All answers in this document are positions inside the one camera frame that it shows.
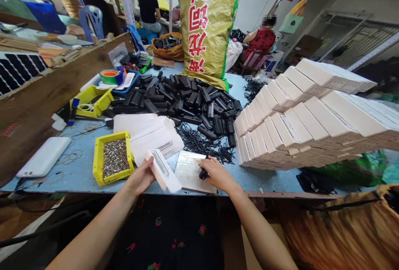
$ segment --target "black shirt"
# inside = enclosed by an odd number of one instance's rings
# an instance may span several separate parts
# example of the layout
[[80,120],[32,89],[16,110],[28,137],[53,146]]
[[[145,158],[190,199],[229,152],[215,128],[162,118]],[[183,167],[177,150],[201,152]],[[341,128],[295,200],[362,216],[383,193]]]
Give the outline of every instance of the black shirt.
[[159,8],[158,0],[138,0],[138,5],[140,6],[140,15],[143,22],[150,24],[157,22],[155,8]]

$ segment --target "hand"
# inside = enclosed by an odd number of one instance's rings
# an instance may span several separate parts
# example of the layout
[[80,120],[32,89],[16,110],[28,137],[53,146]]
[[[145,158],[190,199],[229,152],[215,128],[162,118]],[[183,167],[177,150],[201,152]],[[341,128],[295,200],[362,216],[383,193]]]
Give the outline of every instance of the hand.
[[216,158],[209,156],[209,159],[202,159],[199,166],[208,172],[209,177],[207,177],[207,181],[217,189],[229,195],[234,190],[242,190],[240,185],[234,181],[226,168]]
[[151,170],[154,157],[145,160],[143,164],[135,169],[129,177],[126,185],[134,195],[139,196],[155,181],[155,176]]

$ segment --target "blue table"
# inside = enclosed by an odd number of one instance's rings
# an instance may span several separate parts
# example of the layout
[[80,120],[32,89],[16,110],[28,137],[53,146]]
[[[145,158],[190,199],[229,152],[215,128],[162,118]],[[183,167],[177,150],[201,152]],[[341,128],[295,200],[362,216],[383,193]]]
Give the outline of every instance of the blue table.
[[[175,69],[163,68],[165,76],[170,74],[179,74],[183,71],[183,63],[175,63]],[[150,70],[146,74],[157,75],[159,71]],[[233,87],[230,94],[240,100],[242,106],[248,102],[244,98],[244,86],[246,81],[238,75],[226,74],[226,79]],[[93,177],[93,156],[94,141],[97,137],[112,134],[113,131],[107,127],[101,127],[96,130],[86,132],[87,130],[104,126],[105,123],[97,121],[79,121],[72,127],[66,128],[60,136],[68,136],[72,139],[71,143],[60,157],[59,161],[51,169],[50,173],[43,179],[41,184],[34,184],[35,179],[27,180],[22,186],[26,187],[26,192],[82,192],[82,193],[116,193],[125,181],[116,181],[112,184],[99,187]],[[179,153],[170,157],[167,161],[174,170]],[[242,186],[243,190],[249,196],[274,197],[274,198],[315,198],[315,199],[334,199],[348,192],[358,192],[358,186],[345,186],[336,188],[338,194],[319,195],[305,193],[296,178],[300,173],[298,169],[288,171],[268,171],[258,170],[248,167],[240,167],[237,159],[234,165],[225,164],[226,169],[233,178]],[[13,178],[0,191],[14,191],[18,183],[18,178]],[[154,182],[146,191],[147,194],[167,194],[157,182]],[[181,195],[203,195],[202,193],[181,190]],[[218,191],[218,196],[226,196],[224,192]]]

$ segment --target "red shirt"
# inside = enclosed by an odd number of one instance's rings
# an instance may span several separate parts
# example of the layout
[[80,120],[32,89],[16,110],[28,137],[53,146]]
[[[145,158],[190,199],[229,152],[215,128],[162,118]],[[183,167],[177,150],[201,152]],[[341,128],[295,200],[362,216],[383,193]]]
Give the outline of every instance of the red shirt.
[[273,30],[267,28],[259,28],[256,36],[250,41],[248,49],[245,51],[244,56],[248,58],[253,50],[260,50],[268,52],[276,40],[276,35]]

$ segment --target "woman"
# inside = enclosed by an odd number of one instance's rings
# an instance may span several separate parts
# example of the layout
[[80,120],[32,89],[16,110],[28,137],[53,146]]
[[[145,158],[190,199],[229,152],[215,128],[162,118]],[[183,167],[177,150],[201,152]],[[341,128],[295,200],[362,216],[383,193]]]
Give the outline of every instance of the woman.
[[[132,206],[140,194],[155,181],[150,169],[152,162],[151,157],[133,172],[120,191],[49,264],[47,270],[89,270],[106,264],[101,259],[116,239],[115,236]],[[297,270],[293,259],[270,224],[217,159],[209,157],[201,160],[199,165],[209,173],[208,182],[230,196],[262,269]],[[216,200],[209,196],[165,197],[188,199],[191,204],[196,201],[209,203]],[[201,215],[195,204],[178,206],[177,209],[159,204],[154,208],[148,205],[147,199],[153,200],[154,205],[160,202],[159,196],[148,196],[145,202],[139,201],[117,238],[116,249],[108,269],[224,269],[217,228],[209,216],[211,213],[207,213],[209,210],[216,210],[216,207],[213,209],[209,205],[203,205],[200,208],[205,215]],[[153,218],[151,215],[158,215],[158,209],[167,210],[168,216],[174,217],[173,221],[161,216]],[[191,213],[197,214],[194,218],[182,219],[186,214],[192,216]],[[130,222],[135,218],[141,218],[141,225]],[[190,226],[193,222],[197,222],[198,226]]]
[[248,49],[240,55],[242,62],[246,61],[253,50],[268,52],[271,49],[276,40],[276,35],[272,30],[275,24],[275,15],[264,17],[261,27],[245,36],[243,42],[244,44],[249,43],[249,46]]
[[140,6],[140,16],[143,28],[159,33],[159,35],[165,34],[165,28],[158,23],[155,18],[155,13],[157,13],[158,20],[161,19],[158,0],[138,0],[138,5]]

